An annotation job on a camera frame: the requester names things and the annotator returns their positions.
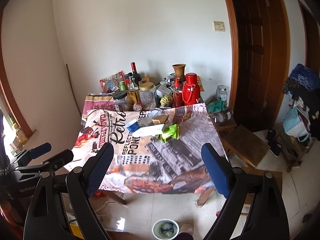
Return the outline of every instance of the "thermos strap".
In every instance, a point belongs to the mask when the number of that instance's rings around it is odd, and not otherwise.
[[[188,99],[188,101],[186,101],[186,100],[184,100],[184,96],[183,96],[183,91],[182,91],[182,100],[185,102],[185,103],[187,103],[187,102],[189,102],[190,101],[190,99],[191,99],[191,95],[192,95],[192,92],[193,92],[193,89],[196,87],[196,85],[191,85],[191,88],[190,88],[190,95],[189,95],[189,99]]]

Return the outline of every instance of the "light switch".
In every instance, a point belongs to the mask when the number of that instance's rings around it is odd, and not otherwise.
[[[224,23],[223,22],[213,22],[213,27],[215,32],[224,32]]]

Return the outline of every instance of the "red sauce bottle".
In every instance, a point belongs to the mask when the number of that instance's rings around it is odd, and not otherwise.
[[[180,88],[180,82],[177,78],[174,81],[173,101],[176,107],[183,105],[182,89]]]

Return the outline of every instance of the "white bowl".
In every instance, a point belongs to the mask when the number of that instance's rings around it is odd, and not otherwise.
[[[173,232],[173,235],[172,237],[168,238],[168,237],[165,237],[164,235],[162,235],[162,233],[160,232],[160,228],[161,226],[164,224],[164,223],[168,223],[168,222],[171,222],[173,223],[173,229],[174,229],[174,232]],[[179,234],[179,225],[176,221],[173,221],[171,219],[160,219],[159,221],[157,221],[153,227],[152,227],[152,234],[153,236],[158,239],[158,240],[172,240],[174,239],[178,234]]]

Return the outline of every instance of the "person's leg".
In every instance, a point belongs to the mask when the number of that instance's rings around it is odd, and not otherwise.
[[[174,240],[193,240],[193,225],[184,224]]]
[[[174,240],[193,240],[193,236],[188,233],[179,233]]]

